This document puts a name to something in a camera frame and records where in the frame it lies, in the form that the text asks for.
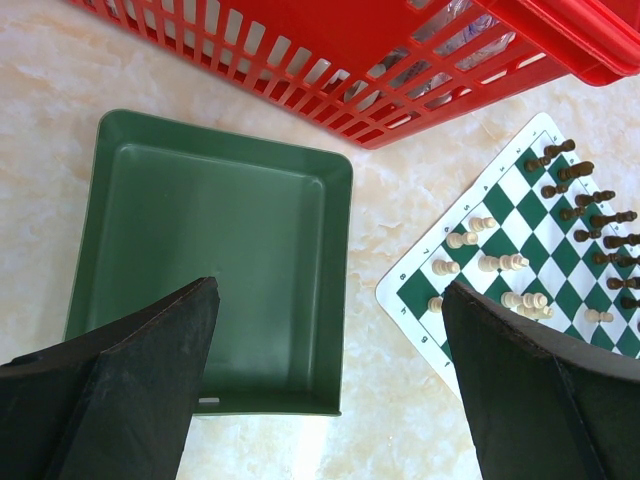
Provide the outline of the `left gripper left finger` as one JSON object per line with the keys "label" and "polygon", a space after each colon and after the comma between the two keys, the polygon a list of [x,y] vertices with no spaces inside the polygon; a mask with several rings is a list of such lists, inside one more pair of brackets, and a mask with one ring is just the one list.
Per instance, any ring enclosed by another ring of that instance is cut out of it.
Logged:
{"label": "left gripper left finger", "polygon": [[203,277],[1,367],[5,479],[172,479],[216,325]]}

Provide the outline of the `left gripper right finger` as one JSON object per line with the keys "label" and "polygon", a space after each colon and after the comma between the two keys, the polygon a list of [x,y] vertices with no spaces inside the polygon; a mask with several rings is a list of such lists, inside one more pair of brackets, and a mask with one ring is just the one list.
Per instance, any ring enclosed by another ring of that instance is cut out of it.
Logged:
{"label": "left gripper right finger", "polygon": [[457,281],[443,317],[483,478],[638,478],[638,360]]}

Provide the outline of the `green white chess mat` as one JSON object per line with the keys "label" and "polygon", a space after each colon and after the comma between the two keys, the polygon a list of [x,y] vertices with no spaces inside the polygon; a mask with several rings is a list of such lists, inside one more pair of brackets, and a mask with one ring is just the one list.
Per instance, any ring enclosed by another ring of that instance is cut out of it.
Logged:
{"label": "green white chess mat", "polygon": [[[594,229],[592,217],[614,216],[608,201],[562,218],[577,198],[598,192],[591,177],[559,179],[579,163],[575,152],[560,150],[563,142],[549,115],[534,116],[377,286],[381,307],[451,390],[458,382],[439,307],[455,281],[493,301],[508,293],[542,294],[548,327],[639,355],[639,291],[608,286],[612,278],[638,278],[639,250],[604,245],[606,237],[626,237],[636,227],[611,222]],[[537,167],[550,149],[556,156]]]}

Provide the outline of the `dark green plastic tray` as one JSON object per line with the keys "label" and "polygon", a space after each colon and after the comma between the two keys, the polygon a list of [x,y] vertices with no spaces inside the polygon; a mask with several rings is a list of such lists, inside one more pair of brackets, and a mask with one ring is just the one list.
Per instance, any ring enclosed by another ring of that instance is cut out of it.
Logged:
{"label": "dark green plastic tray", "polygon": [[338,415],[352,183],[338,153],[107,112],[66,337],[212,277],[197,413]]}

